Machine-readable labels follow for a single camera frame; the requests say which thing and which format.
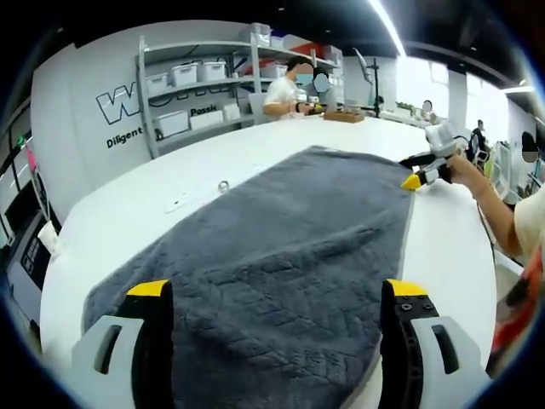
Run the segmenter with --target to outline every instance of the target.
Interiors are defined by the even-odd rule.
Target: fluorescent light
[[[395,48],[398,49],[398,53],[402,57],[406,57],[407,53],[405,53],[403,44],[401,43],[401,40],[399,39],[398,32],[395,31],[395,27],[393,26],[392,20],[390,19],[390,16],[388,15],[386,10],[382,6],[381,2],[379,0],[369,0],[369,3],[371,3],[371,6],[373,6],[373,9],[381,18],[382,24],[384,24],[384,26],[388,30],[388,34],[390,34],[390,37],[392,38],[392,41],[395,44]]]
[[[534,87],[515,87],[502,89],[503,94],[516,94],[520,92],[534,92]]]

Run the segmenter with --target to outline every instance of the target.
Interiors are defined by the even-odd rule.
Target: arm
[[[263,113],[265,115],[281,116],[285,113],[294,112],[295,107],[293,104],[281,104],[278,102],[271,102],[263,107]]]
[[[479,204],[498,244],[510,255],[520,255],[513,212],[500,200],[488,179],[468,160],[454,155],[448,160],[453,181],[465,185]]]
[[[277,81],[269,85],[267,97],[263,103],[263,113],[271,116],[282,116],[295,111],[293,101],[286,101],[286,95],[282,85]]]
[[[483,185],[473,193],[475,200],[485,214],[486,221],[490,225],[498,244],[510,256],[520,256],[521,248],[514,224],[514,213],[498,197],[492,186],[484,179]]]

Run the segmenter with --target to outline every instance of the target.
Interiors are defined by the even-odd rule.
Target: black hair
[[[290,58],[290,60],[288,61],[288,71],[293,70],[296,66],[300,66],[301,64],[308,64],[309,66],[312,66],[313,62],[310,61],[310,59],[308,59],[307,57],[297,55]]]
[[[537,152],[537,144],[530,132],[522,133],[522,152]]]
[[[316,78],[319,74],[324,74],[327,78],[330,77],[330,74],[327,72],[327,70],[321,66],[316,66],[314,68],[314,77]]]

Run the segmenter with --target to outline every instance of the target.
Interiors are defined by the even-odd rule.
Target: face mask
[[[295,75],[297,82],[303,85],[309,85],[313,81],[312,74],[297,74]]]
[[[330,88],[330,80],[324,74],[318,74],[314,79],[314,88],[318,92],[325,92]]]

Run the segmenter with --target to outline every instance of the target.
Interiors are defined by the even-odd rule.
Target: white table
[[[311,145],[396,161],[428,149],[423,130],[376,118],[358,124],[291,119],[199,142],[111,181],[77,203],[60,232],[66,251],[49,264],[43,284],[40,327],[46,362],[57,370],[71,364],[91,289],[217,198],[220,181],[236,186]],[[496,280],[475,202],[465,187],[443,181],[415,195],[403,279],[423,285],[438,311],[462,326],[479,345],[484,366],[496,317]]]

